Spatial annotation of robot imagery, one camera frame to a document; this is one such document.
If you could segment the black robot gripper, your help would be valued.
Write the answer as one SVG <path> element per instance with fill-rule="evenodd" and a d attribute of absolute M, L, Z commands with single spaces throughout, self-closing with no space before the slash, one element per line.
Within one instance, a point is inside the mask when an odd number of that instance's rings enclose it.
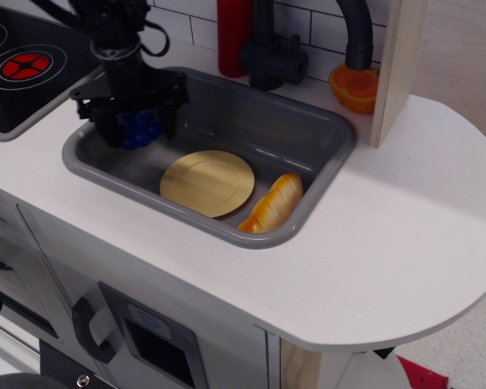
<path fill-rule="evenodd" d="M 143 60 L 140 39 L 122 49 L 105 49 L 91 44 L 102 74 L 71 90 L 81 118 L 89 118 L 103 140 L 120 148 L 124 135 L 118 113 L 158 109 L 162 130 L 171 140 L 177 132 L 177 110 L 190 101 L 187 76 L 149 66 Z"/>

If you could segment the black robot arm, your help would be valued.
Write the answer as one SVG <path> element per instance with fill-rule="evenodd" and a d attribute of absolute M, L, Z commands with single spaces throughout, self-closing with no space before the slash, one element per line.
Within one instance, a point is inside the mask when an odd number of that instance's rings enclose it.
<path fill-rule="evenodd" d="M 123 124 L 125 114 L 156 113 L 167 139 L 177 131 L 177 111 L 188 103 L 187 77 L 177 71 L 159 70 L 145 63 L 149 50 L 139 34 L 144 28 L 160 30 L 147 21 L 150 7 L 144 1 L 73 1 L 65 11 L 52 1 L 36 6 L 57 21 L 89 35 L 90 51 L 100 62 L 101 75 L 73 89 L 70 98 L 80 118 L 91 122 L 104 141 L 114 148 L 149 144 L 154 135 L 136 135 Z"/>

